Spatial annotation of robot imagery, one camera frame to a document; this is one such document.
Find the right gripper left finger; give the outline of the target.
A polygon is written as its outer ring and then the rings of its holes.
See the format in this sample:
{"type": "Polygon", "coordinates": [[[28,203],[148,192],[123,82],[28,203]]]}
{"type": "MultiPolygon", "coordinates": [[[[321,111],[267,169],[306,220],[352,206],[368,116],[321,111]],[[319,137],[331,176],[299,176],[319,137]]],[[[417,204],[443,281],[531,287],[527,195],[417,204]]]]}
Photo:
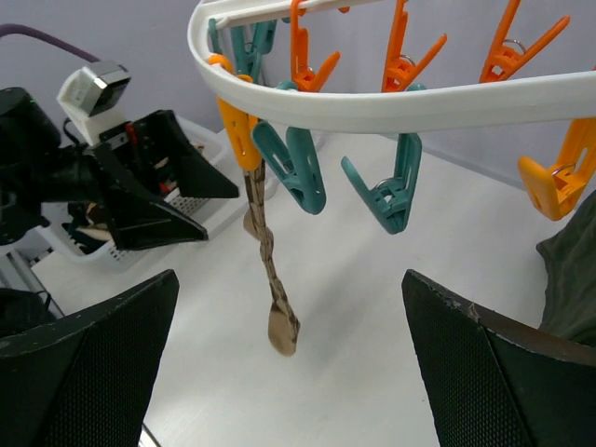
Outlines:
{"type": "Polygon", "coordinates": [[[3,289],[2,445],[138,445],[179,289],[166,269],[61,318],[3,289]]]}

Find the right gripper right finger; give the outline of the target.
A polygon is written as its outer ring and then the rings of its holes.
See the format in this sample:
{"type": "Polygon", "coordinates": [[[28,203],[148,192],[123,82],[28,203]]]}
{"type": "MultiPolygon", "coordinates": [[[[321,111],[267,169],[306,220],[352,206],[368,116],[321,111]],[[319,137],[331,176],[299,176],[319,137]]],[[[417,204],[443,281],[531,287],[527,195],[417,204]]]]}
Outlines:
{"type": "Polygon", "coordinates": [[[401,291],[440,445],[594,445],[593,347],[499,314],[413,269],[401,291]]]}

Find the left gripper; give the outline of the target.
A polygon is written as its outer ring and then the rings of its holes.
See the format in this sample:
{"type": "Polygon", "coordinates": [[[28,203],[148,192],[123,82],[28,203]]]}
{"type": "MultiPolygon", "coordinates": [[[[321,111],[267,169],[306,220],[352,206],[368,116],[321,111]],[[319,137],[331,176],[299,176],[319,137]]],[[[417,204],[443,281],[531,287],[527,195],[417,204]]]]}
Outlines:
{"type": "MultiPolygon", "coordinates": [[[[239,197],[237,185],[189,142],[172,110],[152,112],[148,130],[155,153],[159,160],[169,160],[183,196],[239,197]]],[[[100,204],[113,241],[123,251],[207,240],[201,224],[162,199],[156,171],[142,154],[133,125],[126,122],[106,134],[93,146],[69,136],[81,168],[81,178],[69,187],[69,198],[100,204]]]]}

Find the brown argyle sock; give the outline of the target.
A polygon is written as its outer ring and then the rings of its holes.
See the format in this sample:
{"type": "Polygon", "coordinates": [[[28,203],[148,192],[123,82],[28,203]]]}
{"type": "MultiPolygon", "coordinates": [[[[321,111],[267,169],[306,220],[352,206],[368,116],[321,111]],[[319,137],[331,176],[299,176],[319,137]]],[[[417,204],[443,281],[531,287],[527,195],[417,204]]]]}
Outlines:
{"type": "Polygon", "coordinates": [[[291,357],[296,352],[301,322],[294,314],[274,264],[274,234],[267,226],[264,209],[265,169],[262,160],[257,169],[243,171],[249,205],[243,218],[243,227],[259,243],[260,258],[271,292],[268,340],[281,356],[291,357]]]}

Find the white oval clip hanger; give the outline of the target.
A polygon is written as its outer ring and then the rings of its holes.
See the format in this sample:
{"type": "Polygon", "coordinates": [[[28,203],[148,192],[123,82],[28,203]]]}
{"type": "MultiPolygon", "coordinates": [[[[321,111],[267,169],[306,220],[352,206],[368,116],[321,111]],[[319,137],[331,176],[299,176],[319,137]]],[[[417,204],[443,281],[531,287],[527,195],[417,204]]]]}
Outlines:
{"type": "Polygon", "coordinates": [[[233,74],[210,45],[210,27],[291,21],[341,1],[201,1],[187,26],[196,68],[214,93],[240,112],[297,128],[353,134],[400,133],[570,121],[548,168],[524,156],[518,163],[533,205],[553,221],[567,215],[595,175],[595,73],[552,74],[447,88],[382,93],[317,93],[263,87],[233,74]]]}

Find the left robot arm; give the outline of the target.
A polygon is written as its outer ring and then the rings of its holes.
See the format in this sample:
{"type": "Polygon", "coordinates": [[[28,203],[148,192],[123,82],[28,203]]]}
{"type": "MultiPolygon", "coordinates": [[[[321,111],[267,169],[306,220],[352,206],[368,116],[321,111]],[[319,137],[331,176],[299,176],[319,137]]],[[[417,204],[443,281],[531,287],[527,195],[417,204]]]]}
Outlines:
{"type": "Polygon", "coordinates": [[[184,197],[237,198],[239,190],[189,142],[171,110],[102,132],[95,143],[62,145],[29,92],[1,91],[1,243],[50,224],[45,203],[94,203],[115,245],[143,251],[206,241],[208,230],[162,196],[156,165],[169,166],[184,197]]]}

